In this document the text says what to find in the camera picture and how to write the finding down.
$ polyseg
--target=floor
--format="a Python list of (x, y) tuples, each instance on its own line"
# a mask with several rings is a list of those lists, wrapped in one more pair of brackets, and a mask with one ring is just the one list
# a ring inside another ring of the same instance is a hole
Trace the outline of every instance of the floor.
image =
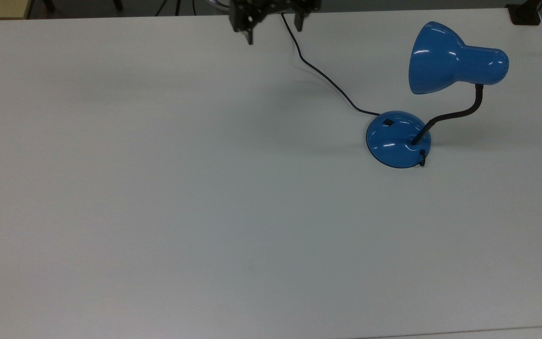
[[(112, 0), (53, 0), (54, 13), (48, 13), (42, 0), (33, 0), (29, 19), (62, 19), (74, 17), (154, 16), (164, 0), (122, 0), (124, 9), (117, 11)], [(160, 16), (175, 15), (178, 0), (167, 0)], [(179, 15), (193, 15), (192, 0), (179, 0)], [(193, 0), (198, 15), (226, 15), (212, 7), (208, 0)], [(383, 11), (401, 9), (503, 8), (523, 0), (323, 0), (321, 11)]]

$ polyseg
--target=blue lamp shade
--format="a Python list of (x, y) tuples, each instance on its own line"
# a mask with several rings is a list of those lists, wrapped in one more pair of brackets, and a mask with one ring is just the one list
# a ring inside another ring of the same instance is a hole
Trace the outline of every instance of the blue lamp shade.
[(500, 49), (467, 46), (445, 25), (428, 22), (419, 32), (409, 62), (409, 87), (414, 94), (447, 88), (456, 81), (496, 84), (510, 61)]

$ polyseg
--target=white tabletop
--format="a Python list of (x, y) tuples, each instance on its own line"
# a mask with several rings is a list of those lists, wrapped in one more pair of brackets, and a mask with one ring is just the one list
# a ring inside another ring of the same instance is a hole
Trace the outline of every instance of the white tabletop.
[(303, 52), (365, 109), (427, 121), (409, 53), (441, 22), (501, 48), (426, 167), (279, 16), (0, 22), (0, 338), (349, 339), (542, 326), (542, 25), (505, 9), (312, 15)]

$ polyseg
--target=lamp base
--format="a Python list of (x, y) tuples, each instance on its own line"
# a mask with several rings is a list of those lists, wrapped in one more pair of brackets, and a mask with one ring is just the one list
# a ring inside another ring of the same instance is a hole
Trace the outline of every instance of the lamp base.
[(424, 127), (417, 116), (393, 110), (377, 116), (367, 128), (367, 147), (381, 163), (395, 168), (409, 168), (423, 164), (430, 153), (430, 133), (416, 144), (413, 138)]

